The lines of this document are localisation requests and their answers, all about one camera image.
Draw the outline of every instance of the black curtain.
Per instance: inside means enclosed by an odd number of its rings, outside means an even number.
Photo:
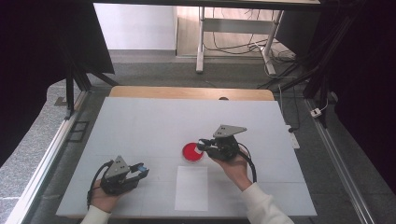
[[[0,1],[0,165],[29,131],[47,89],[82,65],[114,73],[93,4]]]
[[[330,89],[338,118],[396,193],[396,17],[368,0],[334,55]]]

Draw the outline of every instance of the red bowl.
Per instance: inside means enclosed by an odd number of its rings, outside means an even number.
[[[186,146],[183,147],[182,154],[187,161],[198,161],[204,156],[204,152],[200,151],[196,147],[196,143],[188,143]]]

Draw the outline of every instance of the white table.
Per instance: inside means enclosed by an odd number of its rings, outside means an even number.
[[[217,164],[206,155],[196,163],[181,155],[184,145],[211,138],[220,124],[247,128],[235,138],[249,148],[261,188],[287,215],[316,215],[277,102],[122,97],[106,98],[56,214],[83,217],[97,169],[121,155],[150,171],[122,197],[113,217],[245,217],[239,189]],[[200,174],[196,188],[181,189],[183,174],[191,171]],[[179,210],[185,203],[180,195],[189,192],[202,195],[197,207]]]

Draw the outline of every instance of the hand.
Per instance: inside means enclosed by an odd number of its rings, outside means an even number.
[[[126,194],[127,192],[118,196],[108,195],[100,187],[100,181],[101,181],[100,179],[96,180],[93,186],[91,205],[99,208],[104,212],[111,213],[114,207],[116,207],[117,202],[122,197],[122,195]]]
[[[248,179],[248,162],[239,154],[230,161],[220,161],[212,159],[218,163],[224,170],[224,173],[235,183],[235,185],[244,191],[252,184]]]

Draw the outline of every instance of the white paper sheet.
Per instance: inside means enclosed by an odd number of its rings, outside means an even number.
[[[175,210],[207,211],[207,167],[178,166]]]

